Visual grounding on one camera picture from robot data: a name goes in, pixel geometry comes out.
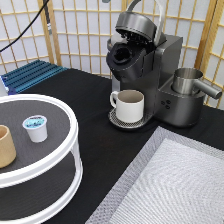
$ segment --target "black cable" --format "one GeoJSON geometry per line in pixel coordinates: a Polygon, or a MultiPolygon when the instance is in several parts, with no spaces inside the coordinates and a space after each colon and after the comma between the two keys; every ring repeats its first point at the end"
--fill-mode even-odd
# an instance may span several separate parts
{"type": "Polygon", "coordinates": [[[12,46],[15,42],[17,42],[22,36],[24,33],[26,33],[26,31],[32,26],[32,24],[35,22],[35,20],[37,19],[37,17],[40,15],[40,13],[42,12],[42,10],[44,9],[44,7],[47,5],[47,3],[49,2],[50,0],[47,0],[43,6],[41,7],[40,11],[37,13],[37,15],[34,17],[34,19],[32,20],[32,22],[27,26],[27,28],[12,42],[10,43],[9,45],[7,45],[6,47],[2,48],[0,50],[0,53],[4,50],[6,50],[8,47],[12,46]]]}

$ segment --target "k-cup pod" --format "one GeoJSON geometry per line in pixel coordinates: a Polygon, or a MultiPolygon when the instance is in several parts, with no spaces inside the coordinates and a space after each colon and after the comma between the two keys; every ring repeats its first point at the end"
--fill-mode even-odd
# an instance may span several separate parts
{"type": "Polygon", "coordinates": [[[43,142],[47,138],[47,118],[42,115],[35,115],[23,122],[32,142],[43,142]]]}

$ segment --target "stainless steel pitcher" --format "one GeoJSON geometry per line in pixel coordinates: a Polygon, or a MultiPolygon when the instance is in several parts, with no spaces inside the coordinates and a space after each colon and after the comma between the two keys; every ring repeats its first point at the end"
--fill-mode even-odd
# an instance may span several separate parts
{"type": "Polygon", "coordinates": [[[172,88],[183,95],[194,95],[199,91],[214,99],[219,99],[222,92],[202,82],[203,73],[195,68],[179,68],[174,73],[172,88]]]}

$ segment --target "coffee pod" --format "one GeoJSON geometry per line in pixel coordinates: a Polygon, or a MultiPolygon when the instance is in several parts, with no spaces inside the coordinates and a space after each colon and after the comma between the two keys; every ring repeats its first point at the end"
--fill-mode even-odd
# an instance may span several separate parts
{"type": "Polygon", "coordinates": [[[0,168],[8,166],[16,158],[16,150],[8,127],[0,125],[0,168]]]}
{"type": "Polygon", "coordinates": [[[23,122],[32,142],[43,142],[47,139],[47,118],[42,115],[35,115],[23,122]]]}

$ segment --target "black table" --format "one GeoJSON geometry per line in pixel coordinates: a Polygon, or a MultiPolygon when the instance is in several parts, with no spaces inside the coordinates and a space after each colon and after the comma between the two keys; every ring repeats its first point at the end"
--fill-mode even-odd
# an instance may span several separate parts
{"type": "Polygon", "coordinates": [[[224,111],[206,106],[199,123],[191,128],[178,129],[152,119],[135,132],[115,129],[108,120],[111,85],[109,79],[70,69],[23,92],[64,101],[74,110],[80,127],[81,185],[47,224],[85,223],[158,126],[224,150],[224,111]]]}

